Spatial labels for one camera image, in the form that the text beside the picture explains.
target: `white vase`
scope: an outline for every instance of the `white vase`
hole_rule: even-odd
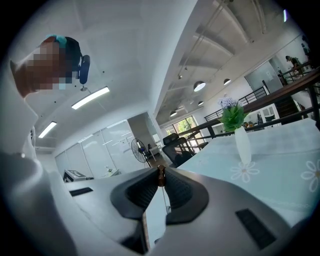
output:
[[[251,146],[248,134],[243,126],[234,130],[236,148],[241,158],[241,162],[248,165],[251,162]]]

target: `flower pattern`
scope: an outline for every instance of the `flower pattern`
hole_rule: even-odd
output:
[[[312,161],[307,161],[305,165],[310,171],[301,173],[301,178],[306,181],[311,180],[309,190],[310,192],[315,192],[318,188],[320,179],[320,159],[317,160],[316,165]]]
[[[238,167],[231,167],[231,172],[234,174],[231,176],[231,180],[237,180],[240,177],[244,183],[248,183],[250,181],[250,175],[257,175],[260,173],[260,170],[253,169],[256,165],[256,162],[251,162],[249,164],[243,164],[239,162]]]

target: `white tablecloth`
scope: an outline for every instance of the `white tablecloth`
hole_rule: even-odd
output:
[[[307,118],[249,132],[248,137],[252,162],[246,174],[234,135],[214,138],[179,169],[242,187],[290,226],[308,217],[320,198],[320,132],[315,121]]]

